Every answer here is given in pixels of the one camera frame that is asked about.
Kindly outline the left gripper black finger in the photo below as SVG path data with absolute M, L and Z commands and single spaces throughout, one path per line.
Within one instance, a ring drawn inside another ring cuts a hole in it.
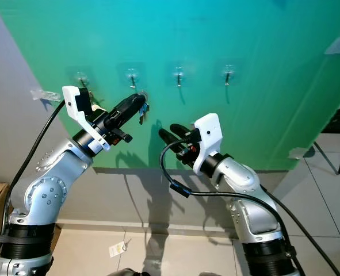
M 133 117 L 147 102 L 146 95 L 131 94 L 119 102 L 109 113 L 110 117 Z
M 133 103 L 120 103 L 117 106 L 119 113 L 117 126 L 123 126 L 133 116 L 139 113 L 146 112 L 148 109 L 147 103 L 133 102 Z

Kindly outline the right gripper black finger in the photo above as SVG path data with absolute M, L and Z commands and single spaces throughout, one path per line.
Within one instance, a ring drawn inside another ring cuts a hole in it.
M 172 133 L 172 131 L 167 131 L 167 129 L 161 128 L 158 131 L 159 136 L 162 140 L 164 140 L 165 144 L 169 145 L 173 142 L 177 142 L 180 139 L 176 134 Z M 174 145 L 173 147 L 170 147 L 170 149 L 175 153 L 178 154 L 181 152 L 181 144 Z
M 189 129 L 181 124 L 172 124 L 170 131 L 180 137 L 181 140 L 200 140 L 199 129 Z

